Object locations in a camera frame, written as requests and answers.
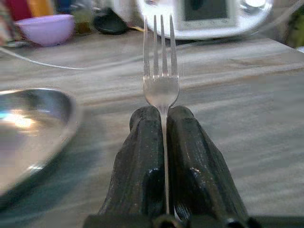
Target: appliance display screen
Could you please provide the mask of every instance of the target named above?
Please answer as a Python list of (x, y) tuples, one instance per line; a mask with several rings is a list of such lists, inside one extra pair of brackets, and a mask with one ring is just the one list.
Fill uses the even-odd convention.
[(228, 18), (226, 0), (184, 0), (185, 20)]

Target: purple bowl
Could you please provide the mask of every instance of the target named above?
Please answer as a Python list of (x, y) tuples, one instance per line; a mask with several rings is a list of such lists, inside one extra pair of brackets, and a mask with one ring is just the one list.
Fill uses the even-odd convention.
[(58, 14), (16, 21), (25, 37), (42, 46), (64, 43), (74, 31), (74, 17)]

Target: fork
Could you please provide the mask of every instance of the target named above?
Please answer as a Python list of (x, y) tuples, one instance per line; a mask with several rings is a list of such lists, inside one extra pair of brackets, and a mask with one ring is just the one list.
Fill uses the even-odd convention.
[(169, 208), (169, 171), (167, 154), (167, 114), (180, 91), (179, 76), (177, 70), (176, 45), (174, 37), (174, 27), (172, 15), (170, 15), (170, 43), (171, 43), (171, 74), (168, 72), (167, 51), (165, 45), (165, 35), (163, 26), (163, 16), (161, 15), (161, 48), (162, 48), (162, 73), (159, 72), (158, 61), (158, 42), (157, 42), (157, 22), (154, 15), (154, 57), (153, 57), (153, 75), (150, 74), (149, 61), (149, 37), (147, 18), (144, 20), (143, 35), (143, 91), (147, 102), (155, 106), (161, 114), (161, 126), (164, 144), (164, 162), (165, 162), (165, 186), (166, 186), (166, 212), (170, 213)]

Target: stainless steel bowl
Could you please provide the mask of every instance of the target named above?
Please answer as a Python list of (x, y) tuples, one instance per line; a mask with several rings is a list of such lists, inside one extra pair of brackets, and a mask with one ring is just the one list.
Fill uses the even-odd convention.
[(80, 117), (75, 100), (57, 89), (0, 92), (0, 199), (61, 151)]

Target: wooden table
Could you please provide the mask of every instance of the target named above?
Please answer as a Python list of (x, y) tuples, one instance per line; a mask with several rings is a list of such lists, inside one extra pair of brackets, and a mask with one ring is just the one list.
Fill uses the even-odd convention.
[[(0, 213), (0, 227), (80, 228), (102, 205), (129, 118), (147, 105), (143, 35), (92, 34), (0, 58), (0, 90), (60, 87), (83, 107), (56, 169)], [(251, 215), (304, 216), (304, 55), (267, 38), (178, 47), (180, 96), (222, 151)]]

